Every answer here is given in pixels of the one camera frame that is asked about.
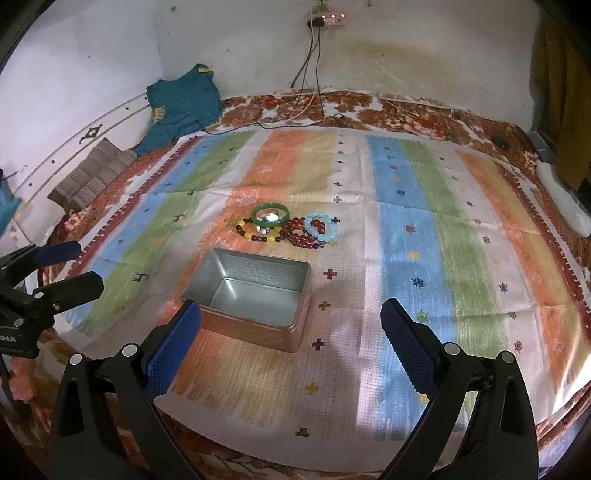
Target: blue stripe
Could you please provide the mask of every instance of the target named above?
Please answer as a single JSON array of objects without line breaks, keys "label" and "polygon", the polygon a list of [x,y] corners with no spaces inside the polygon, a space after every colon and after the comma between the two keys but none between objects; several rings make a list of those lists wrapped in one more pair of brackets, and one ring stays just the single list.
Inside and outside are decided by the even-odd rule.
[{"label": "blue stripe", "polygon": [[[452,298],[447,289],[437,230],[413,167],[396,139],[368,136],[368,144],[381,224],[382,301],[396,297],[414,320],[419,312],[424,312],[427,324],[442,342],[455,340]],[[409,258],[411,251],[418,253],[417,260]],[[424,286],[414,285],[413,279]],[[419,403],[385,335],[378,368],[381,383],[376,439],[385,439],[390,423],[391,440],[402,440],[410,434],[424,405]]]},{"label": "blue stripe", "polygon": [[[181,182],[197,167],[205,156],[225,135],[204,137],[197,142],[177,162],[177,164],[156,182],[147,194],[143,194],[138,206],[120,227],[117,235],[112,235],[99,255],[95,255],[86,267],[86,271],[94,271],[103,279],[107,279],[128,248],[133,248],[141,232],[154,218],[156,212],[167,198],[167,193],[174,192]],[[80,305],[64,313],[64,318],[73,327],[79,327],[90,314],[92,302]]]}]

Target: blue gripper pad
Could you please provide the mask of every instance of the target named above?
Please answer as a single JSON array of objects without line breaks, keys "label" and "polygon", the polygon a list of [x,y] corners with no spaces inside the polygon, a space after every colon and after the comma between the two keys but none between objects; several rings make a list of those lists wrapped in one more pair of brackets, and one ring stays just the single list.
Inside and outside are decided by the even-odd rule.
[{"label": "blue gripper pad", "polygon": [[435,397],[437,349],[441,346],[435,334],[428,326],[413,322],[396,299],[383,303],[381,319],[384,333],[414,389],[429,399]]},{"label": "blue gripper pad", "polygon": [[164,395],[201,328],[199,305],[187,300],[166,325],[153,329],[141,345],[144,395],[153,402]]},{"label": "blue gripper pad", "polygon": [[67,262],[78,258],[82,249],[78,242],[65,242],[63,244],[46,245],[39,247],[35,253],[34,261],[37,268],[49,267],[56,263]]}]

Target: pillow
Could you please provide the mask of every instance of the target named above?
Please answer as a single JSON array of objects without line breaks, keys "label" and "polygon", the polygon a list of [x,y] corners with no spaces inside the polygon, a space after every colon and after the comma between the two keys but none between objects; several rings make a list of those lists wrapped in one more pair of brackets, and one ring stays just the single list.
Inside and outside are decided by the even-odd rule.
[{"label": "pillow", "polygon": [[53,189],[47,198],[61,205],[68,212],[69,209],[64,206],[64,203],[71,199],[82,186],[97,175],[98,172],[105,168],[120,153],[121,150],[114,146],[107,138],[104,138],[80,162],[80,165]]},{"label": "pillow", "polygon": [[84,210],[90,203],[103,193],[126,168],[136,159],[137,154],[133,150],[125,150],[111,161],[105,168],[92,177],[71,199],[64,202],[64,210],[79,212]]}]

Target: blue cloth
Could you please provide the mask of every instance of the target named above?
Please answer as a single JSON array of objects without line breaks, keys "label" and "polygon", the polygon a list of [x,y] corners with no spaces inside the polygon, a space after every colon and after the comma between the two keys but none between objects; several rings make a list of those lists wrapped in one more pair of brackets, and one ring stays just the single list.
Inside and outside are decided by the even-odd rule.
[{"label": "blue cloth", "polygon": [[6,230],[19,203],[21,203],[21,199],[12,195],[8,184],[5,181],[0,182],[0,235]]},{"label": "blue cloth", "polygon": [[168,145],[173,138],[182,137],[207,127],[220,118],[223,105],[213,83],[213,72],[198,63],[181,78],[158,80],[147,88],[153,109],[162,108],[164,116],[152,124],[135,151],[143,155]]}]

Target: bracelet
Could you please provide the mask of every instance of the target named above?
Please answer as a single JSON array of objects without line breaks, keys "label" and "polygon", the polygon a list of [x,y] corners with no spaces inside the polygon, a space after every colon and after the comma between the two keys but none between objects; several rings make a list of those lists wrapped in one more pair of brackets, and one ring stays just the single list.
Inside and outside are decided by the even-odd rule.
[{"label": "bracelet", "polygon": [[[269,208],[283,210],[285,212],[285,214],[282,217],[279,217],[279,215],[277,215],[277,212],[269,212],[269,213],[264,213],[262,216],[263,218],[257,217],[256,214],[258,212],[260,212],[261,210],[267,210]],[[252,223],[254,223],[256,226],[260,226],[263,228],[272,228],[274,226],[281,226],[285,223],[285,221],[287,221],[289,219],[289,217],[290,217],[290,211],[287,209],[287,207],[285,205],[282,205],[280,203],[263,203],[261,205],[254,207],[254,209],[252,210],[252,213],[251,213]]]},{"label": "bracelet", "polygon": [[325,213],[310,212],[304,219],[306,232],[318,239],[319,242],[330,243],[336,239],[336,225]]},{"label": "bracelet", "polygon": [[247,240],[250,240],[251,242],[281,242],[281,240],[282,240],[282,234],[280,233],[281,227],[275,226],[270,229],[271,231],[276,232],[278,234],[277,236],[253,235],[252,233],[244,231],[244,229],[242,228],[247,223],[254,223],[254,222],[252,221],[252,218],[243,218],[242,220],[240,220],[236,224],[236,231],[238,232],[238,234],[242,235]]},{"label": "bracelet", "polygon": [[294,247],[299,248],[324,248],[325,242],[319,241],[304,230],[304,218],[292,218],[283,224],[281,233]]}]

